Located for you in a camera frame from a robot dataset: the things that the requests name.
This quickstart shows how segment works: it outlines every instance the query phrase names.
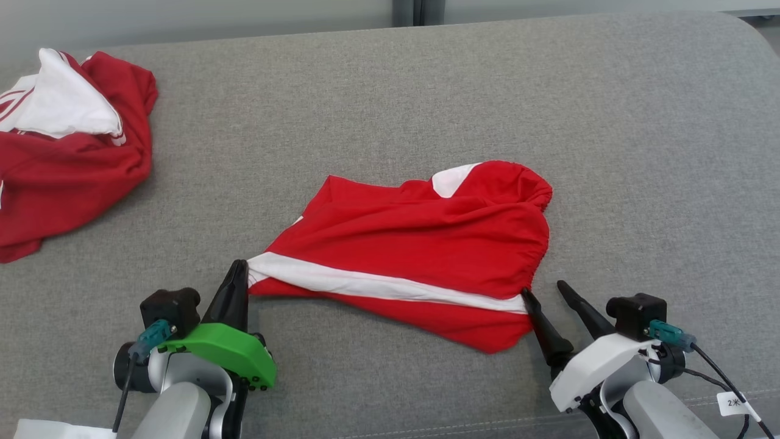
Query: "white stripe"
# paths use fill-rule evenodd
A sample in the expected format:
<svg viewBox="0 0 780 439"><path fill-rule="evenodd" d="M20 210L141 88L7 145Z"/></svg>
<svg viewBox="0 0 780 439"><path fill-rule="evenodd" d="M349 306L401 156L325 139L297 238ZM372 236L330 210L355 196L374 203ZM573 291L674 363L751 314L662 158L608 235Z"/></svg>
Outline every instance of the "white stripe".
<svg viewBox="0 0 780 439"><path fill-rule="evenodd" d="M272 277L310 291L408 302L444 303L518 314L526 313L526 307L520 295L508 299L491 298L482 294L435 287L400 277L330 268L270 252L255 256L248 263L250 287L256 282Z"/></svg>
<svg viewBox="0 0 780 439"><path fill-rule="evenodd" d="M458 187L469 176L471 170L481 164L481 162L473 163L435 173L433 178L431 178L434 184L434 191L442 198L452 198Z"/></svg>

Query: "gray couch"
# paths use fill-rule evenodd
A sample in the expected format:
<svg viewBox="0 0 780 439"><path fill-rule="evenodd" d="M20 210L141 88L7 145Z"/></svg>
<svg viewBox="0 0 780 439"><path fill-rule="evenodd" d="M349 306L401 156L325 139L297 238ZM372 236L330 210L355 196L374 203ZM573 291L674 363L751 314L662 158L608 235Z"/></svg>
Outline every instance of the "gray couch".
<svg viewBox="0 0 780 439"><path fill-rule="evenodd" d="M534 290L564 335L589 342L558 279L600 309L665 298L780 431L780 60L745 23L577 16L107 51L158 79L153 172L100 219L0 266L0 437L23 417L109 427L111 364L143 328L140 301L191 286L203 312L230 262L259 254L328 174L392 185L487 159L555 189ZM33 57L0 65L0 85ZM250 396L245 437L592 437L584 416L555 410L532 335L485 355L292 299L253 299L250 329L279 378ZM719 389L668 386L736 436ZM153 400L131 394L120 437Z"/></svg>

